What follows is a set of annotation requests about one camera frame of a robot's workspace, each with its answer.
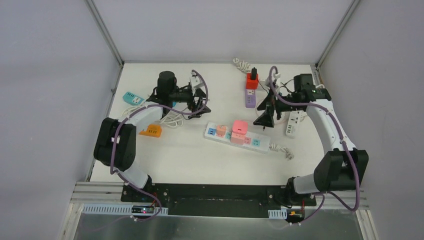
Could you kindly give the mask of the small white power strip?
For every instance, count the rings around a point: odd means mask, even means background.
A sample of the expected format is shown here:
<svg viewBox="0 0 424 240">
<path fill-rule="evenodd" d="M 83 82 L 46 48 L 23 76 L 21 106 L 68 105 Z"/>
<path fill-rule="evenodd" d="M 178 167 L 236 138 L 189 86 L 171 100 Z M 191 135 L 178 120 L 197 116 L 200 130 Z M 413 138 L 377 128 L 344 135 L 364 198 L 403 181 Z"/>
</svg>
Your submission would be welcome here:
<svg viewBox="0 0 424 240">
<path fill-rule="evenodd" d="M 300 122 L 302 122 L 306 116 L 307 114 L 304 111 L 291 111 L 287 119 L 285 135 L 294 139 L 297 135 Z"/>
</svg>

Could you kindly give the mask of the pink cube socket adapter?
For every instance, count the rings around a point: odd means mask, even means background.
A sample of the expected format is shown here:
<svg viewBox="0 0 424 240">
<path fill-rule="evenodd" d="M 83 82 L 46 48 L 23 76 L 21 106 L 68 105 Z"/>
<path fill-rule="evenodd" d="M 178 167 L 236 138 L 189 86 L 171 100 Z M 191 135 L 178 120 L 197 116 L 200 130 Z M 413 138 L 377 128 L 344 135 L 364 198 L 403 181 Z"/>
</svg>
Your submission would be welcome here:
<svg viewBox="0 0 424 240">
<path fill-rule="evenodd" d="M 233 122 L 231 131 L 235 134 L 246 135 L 248 131 L 248 122 L 243 120 L 235 120 Z"/>
</svg>

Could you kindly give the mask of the long white power strip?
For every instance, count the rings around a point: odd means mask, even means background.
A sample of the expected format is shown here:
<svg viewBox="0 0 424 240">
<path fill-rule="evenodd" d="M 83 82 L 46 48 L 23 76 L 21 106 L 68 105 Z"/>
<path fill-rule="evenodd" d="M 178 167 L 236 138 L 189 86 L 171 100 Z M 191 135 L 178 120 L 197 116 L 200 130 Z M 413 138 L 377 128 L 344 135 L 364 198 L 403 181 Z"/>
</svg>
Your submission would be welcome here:
<svg viewBox="0 0 424 240">
<path fill-rule="evenodd" d="M 269 151 L 283 152 L 288 160 L 295 155 L 291 149 L 272 142 L 269 136 L 250 131 L 235 133 L 231 127 L 209 122 L 203 134 L 204 138 L 225 145 L 267 154 Z"/>
</svg>

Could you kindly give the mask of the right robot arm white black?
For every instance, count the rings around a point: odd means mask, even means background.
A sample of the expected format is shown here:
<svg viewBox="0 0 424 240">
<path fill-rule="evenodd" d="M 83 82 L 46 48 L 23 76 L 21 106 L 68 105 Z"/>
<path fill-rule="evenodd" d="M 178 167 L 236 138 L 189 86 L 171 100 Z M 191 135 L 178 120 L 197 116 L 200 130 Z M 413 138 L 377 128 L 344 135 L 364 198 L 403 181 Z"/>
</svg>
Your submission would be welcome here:
<svg viewBox="0 0 424 240">
<path fill-rule="evenodd" d="M 273 128 L 274 116 L 280 119 L 283 112 L 305 112 L 312 120 L 324 150 L 324 157 L 313 173 L 288 181 L 289 188 L 283 192 L 284 200 L 296 205 L 303 200 L 304 194 L 358 191 L 369 155 L 358 149 L 341 127 L 329 92 L 317 88 L 311 74 L 302 73 L 293 78 L 294 91 L 282 96 L 277 77 L 277 74 L 273 75 L 269 92 L 257 107 L 262 114 L 254 125 Z"/>
</svg>

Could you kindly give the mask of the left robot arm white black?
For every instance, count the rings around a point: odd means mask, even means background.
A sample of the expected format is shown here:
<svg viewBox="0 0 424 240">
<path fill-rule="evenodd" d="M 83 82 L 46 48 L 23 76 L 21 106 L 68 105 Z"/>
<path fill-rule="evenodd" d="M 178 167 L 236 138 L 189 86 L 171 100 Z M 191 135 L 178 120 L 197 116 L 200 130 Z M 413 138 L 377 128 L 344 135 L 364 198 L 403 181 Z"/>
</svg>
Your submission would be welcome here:
<svg viewBox="0 0 424 240">
<path fill-rule="evenodd" d="M 149 201 L 153 195 L 153 189 L 147 185 L 151 177 L 133 165 L 137 135 L 169 112 L 190 118 L 210 113 L 208 100 L 207 84 L 196 70 L 191 71 L 189 83 L 182 87 L 177 85 L 172 71 L 160 72 L 156 87 L 141 106 L 119 119 L 103 119 L 93 150 L 94 159 L 108 166 L 111 175 L 116 174 L 134 186 L 133 195 L 140 202 Z"/>
</svg>

